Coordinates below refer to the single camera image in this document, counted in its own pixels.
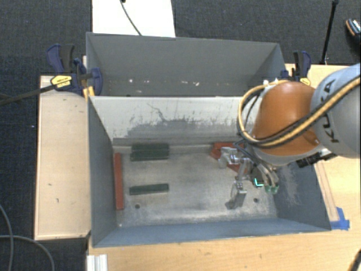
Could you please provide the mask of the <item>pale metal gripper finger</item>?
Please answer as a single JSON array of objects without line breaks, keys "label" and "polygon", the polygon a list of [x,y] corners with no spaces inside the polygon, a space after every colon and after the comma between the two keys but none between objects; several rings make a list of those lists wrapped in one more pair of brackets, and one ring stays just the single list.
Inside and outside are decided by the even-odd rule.
[{"label": "pale metal gripper finger", "polygon": [[218,165],[220,168],[240,165],[240,155],[238,150],[232,147],[221,147],[221,155],[218,159]]},{"label": "pale metal gripper finger", "polygon": [[243,206],[247,191],[243,188],[242,182],[234,181],[229,201],[225,203],[228,210],[237,209]]}]

